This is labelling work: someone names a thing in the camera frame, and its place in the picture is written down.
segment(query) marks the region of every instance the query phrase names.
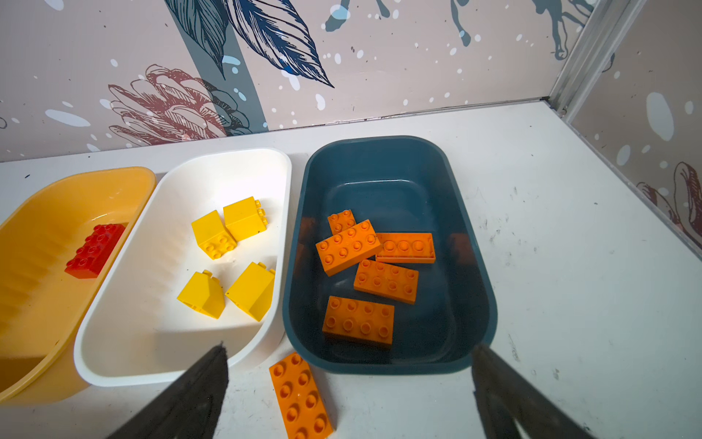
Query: wallpaper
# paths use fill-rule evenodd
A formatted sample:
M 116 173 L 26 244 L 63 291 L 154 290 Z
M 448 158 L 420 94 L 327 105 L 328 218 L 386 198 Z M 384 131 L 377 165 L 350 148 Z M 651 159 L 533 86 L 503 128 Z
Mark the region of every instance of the wallpaper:
M 648 0 L 573 126 L 702 250 L 700 17 Z
M 0 3 L 0 160 L 547 96 L 596 0 Z

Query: metal frame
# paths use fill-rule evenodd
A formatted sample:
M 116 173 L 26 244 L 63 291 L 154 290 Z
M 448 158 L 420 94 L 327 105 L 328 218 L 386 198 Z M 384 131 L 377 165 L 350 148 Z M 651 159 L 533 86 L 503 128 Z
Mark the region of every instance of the metal frame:
M 549 95 L 570 124 L 646 0 L 600 0 Z

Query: blue leaf pattern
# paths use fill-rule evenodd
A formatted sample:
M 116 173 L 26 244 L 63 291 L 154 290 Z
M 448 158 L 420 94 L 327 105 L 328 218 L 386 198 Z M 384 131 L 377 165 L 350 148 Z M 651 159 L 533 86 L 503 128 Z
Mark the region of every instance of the blue leaf pattern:
M 222 55 L 229 23 L 222 0 L 166 0 L 166 5 L 183 30 L 210 55 L 223 73 Z
M 330 87 L 310 31 L 289 0 L 226 0 L 239 36 L 259 55 L 288 73 Z

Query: red lego brick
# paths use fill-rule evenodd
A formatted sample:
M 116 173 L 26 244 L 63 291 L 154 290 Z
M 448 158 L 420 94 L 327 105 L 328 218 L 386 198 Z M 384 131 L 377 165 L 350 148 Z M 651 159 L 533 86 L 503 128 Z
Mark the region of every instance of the red lego brick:
M 66 273 L 79 279 L 97 277 L 124 231 L 122 224 L 96 225 L 76 257 L 66 263 Z
M 353 217 L 350 210 L 344 210 L 340 214 L 329 216 L 327 219 L 329 220 L 329 228 L 332 235 L 341 233 L 356 225 L 356 218 Z
M 366 259 L 358 264 L 354 289 L 414 305 L 419 272 Z

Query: orange 2x2 brick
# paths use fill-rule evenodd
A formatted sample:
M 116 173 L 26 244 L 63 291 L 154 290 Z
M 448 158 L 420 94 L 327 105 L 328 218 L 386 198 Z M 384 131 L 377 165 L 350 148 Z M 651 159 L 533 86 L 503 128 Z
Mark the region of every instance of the orange 2x2 brick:
M 419 272 L 366 259 L 358 264 L 354 289 L 414 305 Z
M 384 348 L 392 347 L 395 307 L 330 296 L 323 333 Z
M 383 249 L 376 261 L 387 263 L 434 263 L 434 240 L 431 233 L 378 233 Z
M 381 248 L 376 231 L 368 220 L 317 243 L 319 259 L 327 276 L 333 276 L 377 254 Z
M 329 216 L 327 219 L 329 220 L 329 228 L 332 235 L 341 233 L 356 225 L 356 218 L 353 217 L 350 210 L 344 210 L 340 214 Z
M 334 432 L 306 361 L 294 353 L 268 370 L 289 439 L 324 439 Z

